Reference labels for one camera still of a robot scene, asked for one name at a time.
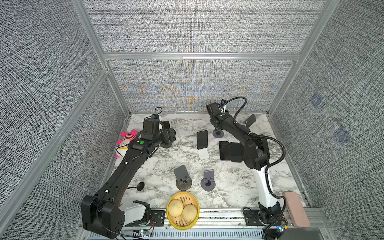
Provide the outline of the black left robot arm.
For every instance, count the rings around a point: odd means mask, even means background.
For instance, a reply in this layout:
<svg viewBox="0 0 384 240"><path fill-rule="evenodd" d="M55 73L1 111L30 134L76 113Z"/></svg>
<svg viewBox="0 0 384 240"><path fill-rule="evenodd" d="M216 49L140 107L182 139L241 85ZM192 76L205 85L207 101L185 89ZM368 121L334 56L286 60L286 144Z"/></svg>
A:
<svg viewBox="0 0 384 240"><path fill-rule="evenodd" d="M162 122L158 114L146 117L143 130L127 145L122 162L93 195L86 195L81 202L83 228L109 239L120 235L124 225L132 222L147 223L150 219L149 204L134 201L121 210L121 200L139 168L154 155L158 147L170 148L176 132L168 121Z"/></svg>

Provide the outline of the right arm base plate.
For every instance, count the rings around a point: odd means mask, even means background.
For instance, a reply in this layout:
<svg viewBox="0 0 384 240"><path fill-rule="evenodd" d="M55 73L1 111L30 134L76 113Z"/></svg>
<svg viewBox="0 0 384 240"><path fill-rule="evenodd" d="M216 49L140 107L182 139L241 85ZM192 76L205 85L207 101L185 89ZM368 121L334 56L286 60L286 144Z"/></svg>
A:
<svg viewBox="0 0 384 240"><path fill-rule="evenodd" d="M263 226L263 222L260 220L259 209L244 208L242 213L246 222L246 226Z"/></svg>

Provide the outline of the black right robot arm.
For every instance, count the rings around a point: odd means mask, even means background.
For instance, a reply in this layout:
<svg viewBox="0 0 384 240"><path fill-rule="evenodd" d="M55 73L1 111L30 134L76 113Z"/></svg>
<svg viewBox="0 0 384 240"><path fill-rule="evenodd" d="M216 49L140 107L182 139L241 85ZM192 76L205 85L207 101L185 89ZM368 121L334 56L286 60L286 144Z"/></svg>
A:
<svg viewBox="0 0 384 240"><path fill-rule="evenodd" d="M259 218L264 225L273 225L282 217L285 207L281 207L279 199L272 187L269 168L278 164L285 158L283 144L275 138L257 135L250 131L246 125L241 125L229 112L218 103L206 105L211 124L218 130L224 130L235 137L240 144L240 160L251 169L255 175L259 190ZM274 141L282 148L282 156L270 163L268 140Z"/></svg>

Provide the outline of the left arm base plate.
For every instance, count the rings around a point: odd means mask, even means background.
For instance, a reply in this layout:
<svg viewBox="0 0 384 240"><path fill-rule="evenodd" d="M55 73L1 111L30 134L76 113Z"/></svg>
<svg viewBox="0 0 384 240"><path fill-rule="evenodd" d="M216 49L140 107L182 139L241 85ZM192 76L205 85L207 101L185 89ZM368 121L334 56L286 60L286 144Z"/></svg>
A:
<svg viewBox="0 0 384 240"><path fill-rule="evenodd" d="M166 219L166 211L164 210L151 210L149 218L146 220L134 221L129 224L125 224L125 227L145 227L149 228L152 225L155 227L163 227Z"/></svg>

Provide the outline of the black phone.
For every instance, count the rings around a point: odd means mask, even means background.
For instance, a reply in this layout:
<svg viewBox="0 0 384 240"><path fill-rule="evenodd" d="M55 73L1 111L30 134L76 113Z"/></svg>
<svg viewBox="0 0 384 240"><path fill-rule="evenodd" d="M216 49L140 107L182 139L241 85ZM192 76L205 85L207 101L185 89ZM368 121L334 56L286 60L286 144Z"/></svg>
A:
<svg viewBox="0 0 384 240"><path fill-rule="evenodd" d="M197 149L206 149L208 147L208 131L197 132Z"/></svg>
<svg viewBox="0 0 384 240"><path fill-rule="evenodd" d="M245 163L247 159L247 152L244 145L240 144L240 146L241 146L242 161Z"/></svg>
<svg viewBox="0 0 384 240"><path fill-rule="evenodd" d="M233 163L241 163L242 157L242 145L240 143L230 143L231 161Z"/></svg>
<svg viewBox="0 0 384 240"><path fill-rule="evenodd" d="M231 160L231 149L228 141L219 141L220 160L230 161Z"/></svg>
<svg viewBox="0 0 384 240"><path fill-rule="evenodd" d="M170 128L170 122L169 121L161 122L161 125L162 125L163 130L167 130Z"/></svg>

